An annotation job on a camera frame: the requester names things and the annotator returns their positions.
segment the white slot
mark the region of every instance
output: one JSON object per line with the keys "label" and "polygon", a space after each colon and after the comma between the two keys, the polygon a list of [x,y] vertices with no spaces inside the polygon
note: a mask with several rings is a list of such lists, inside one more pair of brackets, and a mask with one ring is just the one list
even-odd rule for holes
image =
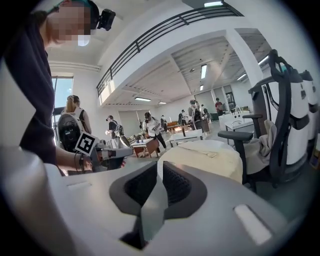
{"label": "white slot", "polygon": [[260,246],[272,237],[271,232],[263,225],[247,205],[238,205],[234,208],[234,212],[256,245]]}

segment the ceiling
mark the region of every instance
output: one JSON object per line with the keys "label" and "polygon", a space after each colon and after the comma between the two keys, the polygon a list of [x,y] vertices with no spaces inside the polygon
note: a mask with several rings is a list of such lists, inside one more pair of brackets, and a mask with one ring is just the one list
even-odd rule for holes
{"label": "ceiling", "polygon": [[[271,47],[257,29],[239,29],[238,32],[258,62],[270,52]],[[203,64],[208,68],[205,79],[201,80]],[[244,72],[239,57],[226,38],[215,37],[180,49],[144,70],[108,99],[108,105],[157,106],[160,101],[169,103],[197,94],[200,85],[204,85],[204,92],[229,85]],[[138,101],[135,97],[151,101]]]}
{"label": "ceiling", "polygon": [[[57,4],[57,0],[44,1],[38,9],[49,10]],[[163,0],[94,0],[100,14],[103,9],[110,9],[116,13],[112,29],[105,31],[97,29],[91,35],[90,42],[86,46],[78,46],[78,42],[72,41],[63,45],[52,45],[47,49],[50,61],[80,62],[96,65],[103,50],[108,47],[121,31],[134,19],[146,10],[163,2]]]}

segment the gray device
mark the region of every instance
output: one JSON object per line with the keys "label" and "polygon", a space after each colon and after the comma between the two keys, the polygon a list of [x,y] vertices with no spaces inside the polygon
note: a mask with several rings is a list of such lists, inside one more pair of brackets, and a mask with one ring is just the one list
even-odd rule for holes
{"label": "gray device", "polygon": [[287,227],[240,183],[185,165],[144,162],[63,177],[18,147],[1,148],[0,159],[9,208],[54,255],[247,255]]}

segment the beige cushion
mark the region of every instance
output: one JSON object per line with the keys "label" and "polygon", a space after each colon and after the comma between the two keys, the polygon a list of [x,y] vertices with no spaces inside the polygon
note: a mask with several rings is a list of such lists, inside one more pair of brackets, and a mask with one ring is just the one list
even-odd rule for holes
{"label": "beige cushion", "polygon": [[158,174],[161,178],[164,161],[194,167],[242,183],[243,167],[240,155],[221,141],[189,141],[171,148],[158,161]]}

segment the window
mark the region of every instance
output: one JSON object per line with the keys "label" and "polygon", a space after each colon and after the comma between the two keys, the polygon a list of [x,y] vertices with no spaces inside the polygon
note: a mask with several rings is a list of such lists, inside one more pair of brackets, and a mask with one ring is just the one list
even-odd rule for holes
{"label": "window", "polygon": [[73,77],[52,77],[52,85],[54,88],[54,112],[52,117],[52,128],[54,130],[54,142],[57,143],[57,125],[60,114],[66,106],[67,97],[72,95],[74,78]]}

